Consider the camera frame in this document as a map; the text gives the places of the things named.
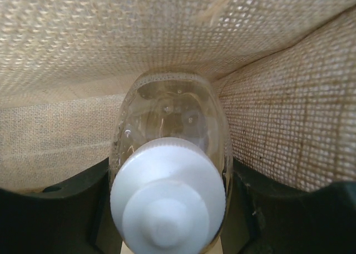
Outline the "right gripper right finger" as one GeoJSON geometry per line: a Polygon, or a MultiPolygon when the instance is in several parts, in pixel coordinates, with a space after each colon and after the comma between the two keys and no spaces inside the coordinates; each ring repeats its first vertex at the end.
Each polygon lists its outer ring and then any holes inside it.
{"type": "Polygon", "coordinates": [[[233,165],[223,253],[355,253],[355,182],[303,192],[233,165]]]}

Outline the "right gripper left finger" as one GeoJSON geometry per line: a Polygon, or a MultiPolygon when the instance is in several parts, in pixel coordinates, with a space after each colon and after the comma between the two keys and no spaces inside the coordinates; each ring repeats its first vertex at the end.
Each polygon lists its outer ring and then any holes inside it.
{"type": "Polygon", "coordinates": [[[1,189],[1,253],[120,253],[108,159],[40,192],[1,189]]]}

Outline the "clear bottle white cap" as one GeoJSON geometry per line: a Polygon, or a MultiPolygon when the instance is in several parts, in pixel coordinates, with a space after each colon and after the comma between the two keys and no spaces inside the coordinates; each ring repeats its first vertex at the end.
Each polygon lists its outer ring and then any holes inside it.
{"type": "Polygon", "coordinates": [[[133,253],[206,253],[233,184],[229,125],[206,78],[142,74],[120,107],[109,154],[110,210],[133,253]]]}

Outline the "brown canvas tote bag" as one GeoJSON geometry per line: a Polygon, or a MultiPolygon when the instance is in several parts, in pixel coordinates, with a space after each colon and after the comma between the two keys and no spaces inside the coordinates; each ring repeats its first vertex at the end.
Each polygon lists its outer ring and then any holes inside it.
{"type": "Polygon", "coordinates": [[[244,164],[305,191],[355,180],[355,0],[1,0],[1,187],[105,159],[163,67],[212,81],[244,164]]]}

